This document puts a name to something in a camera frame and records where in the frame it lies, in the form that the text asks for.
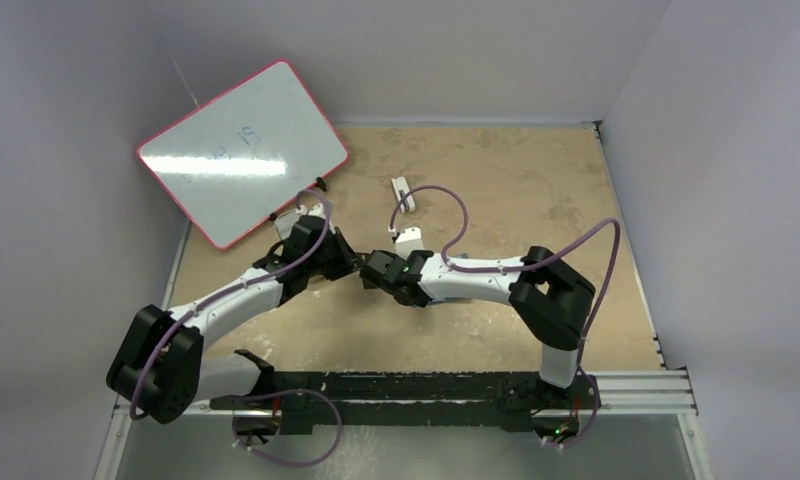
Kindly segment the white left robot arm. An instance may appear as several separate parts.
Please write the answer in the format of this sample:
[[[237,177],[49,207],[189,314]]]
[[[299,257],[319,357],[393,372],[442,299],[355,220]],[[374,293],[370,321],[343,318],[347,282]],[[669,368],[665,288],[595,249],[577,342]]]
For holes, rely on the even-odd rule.
[[[361,269],[357,253],[320,205],[301,207],[268,253],[224,287],[184,305],[148,305],[134,316],[106,374],[135,418],[161,424],[192,403],[236,395],[248,408],[273,399],[269,368],[247,351],[205,360],[217,341],[303,292],[314,277],[334,281]]]

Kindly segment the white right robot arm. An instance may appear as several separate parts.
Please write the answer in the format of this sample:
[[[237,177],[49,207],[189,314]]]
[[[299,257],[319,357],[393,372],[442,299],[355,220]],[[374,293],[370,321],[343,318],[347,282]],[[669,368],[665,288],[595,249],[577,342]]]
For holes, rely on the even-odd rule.
[[[532,246],[524,255],[503,259],[374,250],[364,257],[360,278],[365,287],[378,288],[404,306],[461,299],[512,307],[541,343],[540,399],[560,407],[575,396],[581,339],[596,290],[549,249]]]

